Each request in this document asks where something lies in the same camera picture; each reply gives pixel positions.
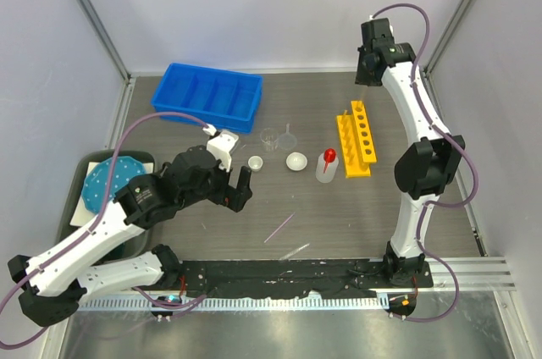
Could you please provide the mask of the clear glass test tube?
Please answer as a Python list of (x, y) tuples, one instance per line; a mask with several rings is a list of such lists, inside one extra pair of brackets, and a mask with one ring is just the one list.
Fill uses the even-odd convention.
[(361, 86), (360, 90), (360, 102), (363, 106), (366, 106), (366, 99), (368, 94), (368, 86)]

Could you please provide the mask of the clear glass rod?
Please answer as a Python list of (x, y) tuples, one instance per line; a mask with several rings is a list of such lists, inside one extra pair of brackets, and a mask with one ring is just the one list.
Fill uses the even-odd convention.
[(309, 243), (306, 243), (305, 245), (299, 246), (299, 247), (297, 247), (295, 250), (289, 251), (288, 253), (286, 253), (285, 255), (283, 255), (282, 257), (280, 257), (279, 260), (280, 260), (280, 261), (287, 261), (287, 260), (290, 260), (290, 259), (293, 258), (294, 256), (298, 255), (301, 251), (304, 251), (305, 249), (307, 249), (309, 246), (310, 246)]

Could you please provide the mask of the yellow test tube rack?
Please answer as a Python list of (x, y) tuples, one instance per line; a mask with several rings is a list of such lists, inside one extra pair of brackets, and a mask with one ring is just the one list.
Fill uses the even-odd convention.
[(370, 177), (378, 162), (365, 104), (351, 101), (351, 111), (335, 117), (347, 179)]

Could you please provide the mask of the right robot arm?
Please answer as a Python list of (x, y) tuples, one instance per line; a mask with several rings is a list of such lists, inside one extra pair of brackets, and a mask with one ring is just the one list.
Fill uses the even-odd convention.
[(423, 86), (412, 46), (395, 41), (389, 20), (366, 21), (361, 34), (356, 82), (389, 92), (408, 143), (394, 167), (401, 206), (382, 267), (385, 282), (400, 287), (425, 271), (423, 247), (430, 216), (456, 174), (465, 141), (451, 135), (440, 120)]

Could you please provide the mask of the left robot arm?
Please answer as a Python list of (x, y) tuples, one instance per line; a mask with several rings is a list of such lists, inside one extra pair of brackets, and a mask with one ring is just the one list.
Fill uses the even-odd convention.
[(137, 175), (116, 192), (102, 217), (92, 219), (52, 249), (36, 257), (18, 255), (8, 262), (22, 292), (21, 311), (48, 327), (73, 315), (94, 297), (136, 286), (172, 290), (180, 263), (164, 245), (130, 259), (101, 264), (117, 246), (198, 202), (210, 201), (238, 213), (252, 197), (252, 171), (243, 167), (238, 182), (204, 146), (178, 154), (152, 174)]

